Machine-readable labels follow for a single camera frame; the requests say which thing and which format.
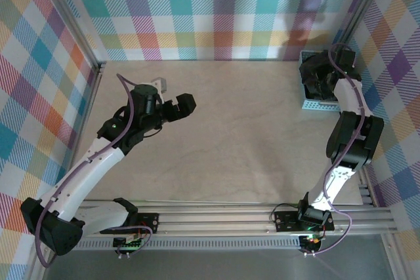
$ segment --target wooden floor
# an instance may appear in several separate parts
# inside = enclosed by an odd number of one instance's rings
[[[167,80],[195,112],[145,139],[89,199],[297,202],[318,181],[338,113],[301,109],[296,62],[108,62],[78,156],[127,96],[116,74]],[[356,176],[336,198],[360,204]]]

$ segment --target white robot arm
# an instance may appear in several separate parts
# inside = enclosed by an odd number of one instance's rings
[[[355,79],[353,79],[353,83],[359,90],[360,95],[363,96],[362,83]],[[338,80],[335,85],[334,95],[339,101],[341,112],[346,111],[360,115],[358,101],[354,95],[353,88],[350,86],[347,79]],[[362,98],[362,100],[364,103],[365,117],[368,118],[372,115],[372,112],[370,112],[366,105],[365,99]],[[325,171],[322,174],[325,174],[330,167],[331,161],[329,160],[325,167]],[[347,166],[338,166],[332,170],[325,183],[327,195],[331,202],[334,201],[345,182],[349,180],[354,173],[356,173],[356,170]],[[318,183],[309,191],[308,202],[309,205],[313,206],[315,209],[331,210],[324,194],[324,176],[321,176]]]
[[[130,92],[127,88],[129,104],[119,108],[103,124],[98,138],[80,161],[40,200],[27,198],[22,203],[25,223],[29,231],[35,234],[36,243],[41,240],[57,255],[63,255],[77,245],[82,235],[113,227],[138,225],[137,208],[134,209],[121,198],[114,199],[113,203],[104,207],[78,208],[106,172],[135,145],[152,136],[145,135],[147,132],[159,132],[164,123],[185,118],[194,111],[196,103],[191,94],[177,96],[178,104],[172,104],[171,100],[164,102],[162,92],[165,90],[165,81],[158,79],[135,85]]]
[[[353,82],[362,95],[362,84],[357,80]],[[138,225],[141,220],[145,220],[143,217],[139,218],[136,207],[121,198],[115,199],[114,202],[103,207],[87,210],[78,208],[106,172],[120,162],[137,143],[141,142],[146,132],[153,129],[160,130],[164,122],[184,118],[193,112],[196,104],[191,94],[178,96],[178,104],[172,105],[171,101],[163,102],[160,86],[157,87],[153,83],[141,84],[136,85],[131,91],[135,101],[135,115],[129,132],[121,141],[114,146],[109,146],[110,142],[126,127],[126,117],[130,112],[128,105],[120,108],[113,118],[105,122],[98,131],[98,138],[94,140],[87,153],[51,191],[38,201],[28,198],[23,202],[22,214],[32,233],[35,233],[41,213],[45,208],[48,208],[47,215],[39,223],[41,224],[40,239],[57,255],[69,252],[77,245],[82,235],[90,235],[99,231],[104,233],[104,230],[116,226],[131,227]],[[334,93],[341,107],[341,116],[328,141],[327,157],[329,162],[327,169],[341,154],[360,120],[359,102],[353,89],[348,79],[339,79],[335,86]],[[307,230],[307,226],[323,226],[326,220],[331,218],[329,213],[331,207],[327,202],[326,195],[329,197],[329,202],[332,203],[345,182],[359,168],[370,162],[379,141],[383,121],[372,116],[364,99],[363,103],[366,119],[361,135],[328,177],[325,178],[324,173],[315,187],[306,193],[304,199],[299,202],[295,220],[295,223],[297,222],[295,224],[296,231]],[[100,155],[89,159],[93,153],[99,152],[105,147],[107,149]],[[74,175],[68,185],[62,188],[58,197],[53,197],[56,195],[57,189],[60,189],[62,183],[81,163],[85,164],[82,171]],[[152,217],[149,222],[156,222],[158,214],[149,215]],[[284,225],[276,224],[277,231],[281,231],[282,227]],[[152,226],[152,229],[155,232],[157,226]]]

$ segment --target colorful plaid pattern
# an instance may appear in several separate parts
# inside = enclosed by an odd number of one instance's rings
[[[297,60],[301,50],[332,42],[351,0],[80,0],[82,8],[75,0],[68,3],[99,59]]]
[[[93,71],[51,0],[0,0],[0,279],[21,279],[33,236],[20,205],[69,167]]]
[[[335,38],[334,38],[334,43],[340,41],[340,38],[341,38],[343,32],[348,28],[348,25],[350,24],[351,19],[353,18],[354,14],[356,13],[356,10],[357,10],[359,4],[360,4],[360,0],[352,0],[352,3],[348,8],[347,14],[343,18],[343,21],[341,22],[341,27],[339,28],[339,30],[338,30]]]
[[[420,0],[374,0],[351,46],[367,104],[385,120],[367,172],[420,277]]]

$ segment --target metal extrusion bar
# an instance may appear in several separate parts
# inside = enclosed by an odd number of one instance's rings
[[[76,22],[72,10],[67,5],[66,0],[51,0],[57,12],[61,15],[65,25],[73,35],[76,43],[79,45],[87,60],[91,63],[95,71],[99,71],[100,63],[98,62],[89,42],[81,31],[79,24]]]
[[[382,240],[394,278],[398,280],[415,279],[398,235],[383,234]]]
[[[360,21],[364,18],[366,11],[368,11],[369,6],[372,4],[373,0],[359,0],[356,4],[356,11],[353,14],[350,22],[348,23],[346,29],[344,30],[340,40],[338,42],[348,43],[351,40],[354,32],[356,31]]]
[[[101,201],[86,201],[84,207],[95,207]],[[276,232],[269,216],[275,205],[237,203],[134,203],[141,212],[158,212],[159,229],[156,237],[267,237],[271,235],[308,235],[310,232]],[[396,232],[390,210],[372,206],[342,206],[353,225],[350,234],[380,234]],[[278,210],[294,210],[281,207]],[[327,235],[341,235],[348,220],[333,212],[335,231]]]
[[[99,70],[94,75],[94,79],[93,79],[92,87],[91,87],[91,94],[89,95],[89,98],[87,100],[87,106],[85,108],[85,112],[83,113],[82,122],[80,124],[80,131],[78,132],[78,134],[76,136],[76,139],[75,139],[75,142],[74,142],[75,143],[75,148],[73,149],[72,157],[70,159],[70,161],[71,161],[70,166],[74,165],[74,163],[76,162],[75,158],[77,156],[77,153],[78,153],[79,147],[80,147],[80,143],[81,143],[80,138],[84,135],[84,131],[85,131],[87,121],[88,121],[88,119],[91,115],[92,108],[93,108],[93,103],[95,102],[96,94],[97,94],[98,89],[99,89],[99,84],[100,84],[100,81],[102,79],[102,74],[103,74],[105,65],[106,65],[105,62],[101,63],[99,65]]]

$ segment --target light blue container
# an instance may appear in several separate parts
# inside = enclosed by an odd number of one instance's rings
[[[299,67],[302,64],[303,60],[306,60],[308,57],[311,57],[319,52],[315,50],[302,50],[299,55]],[[317,111],[340,111],[340,105],[338,101],[323,101],[323,100],[312,100],[307,98],[307,89],[302,85],[302,96],[303,96],[303,105],[302,109],[304,110],[317,110]]]

